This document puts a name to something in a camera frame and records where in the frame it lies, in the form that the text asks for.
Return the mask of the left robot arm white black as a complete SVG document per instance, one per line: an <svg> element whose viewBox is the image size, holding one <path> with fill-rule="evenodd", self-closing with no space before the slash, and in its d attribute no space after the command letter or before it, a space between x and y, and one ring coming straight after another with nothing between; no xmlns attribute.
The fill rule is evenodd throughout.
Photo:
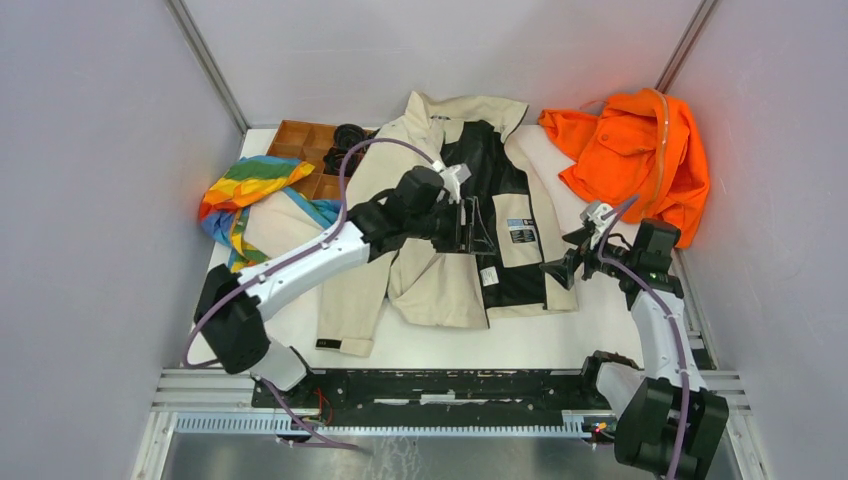
<svg viewBox="0 0 848 480"><path fill-rule="evenodd" d="M307 404L315 384L291 347L271 339L265 322L291 301L348 270L427 240L444 254L495 255L476 197L462 198L464 165L436 172L416 166L397 186L343 213L300 247L239 272L221 264L207 272L190 337L203 338L226 373L251 374L276 387L293 407Z"/></svg>

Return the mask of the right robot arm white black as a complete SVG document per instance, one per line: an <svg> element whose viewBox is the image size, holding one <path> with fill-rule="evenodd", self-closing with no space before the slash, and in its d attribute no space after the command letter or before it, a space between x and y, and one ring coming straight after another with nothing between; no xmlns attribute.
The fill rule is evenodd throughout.
<svg viewBox="0 0 848 480"><path fill-rule="evenodd" d="M609 242L610 219L586 218L564 235L570 249L542 269L570 289L595 273L615 278L639 334L643 365L596 353L577 382L591 408L608 403L617 417L616 460L664 479L706 478L729 417L725 398L711 392L685 334L684 293L671 275L678 228L654 219L641 222L630 247Z"/></svg>

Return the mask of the beige zip jacket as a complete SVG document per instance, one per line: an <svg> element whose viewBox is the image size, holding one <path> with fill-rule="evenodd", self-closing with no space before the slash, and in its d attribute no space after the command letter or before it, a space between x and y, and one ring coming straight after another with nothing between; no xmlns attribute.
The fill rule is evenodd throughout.
<svg viewBox="0 0 848 480"><path fill-rule="evenodd" d="M417 165L439 159L471 172L462 191L479 200L494 256L441 254L426 240L325 282L317 316L319 350L367 357L384 304L408 323L485 329L493 319L574 312L578 299L542 264L565 252L553 201L515 138L528 106L491 96L442 101L410 95L383 125L346 188L357 205L394 187Z"/></svg>

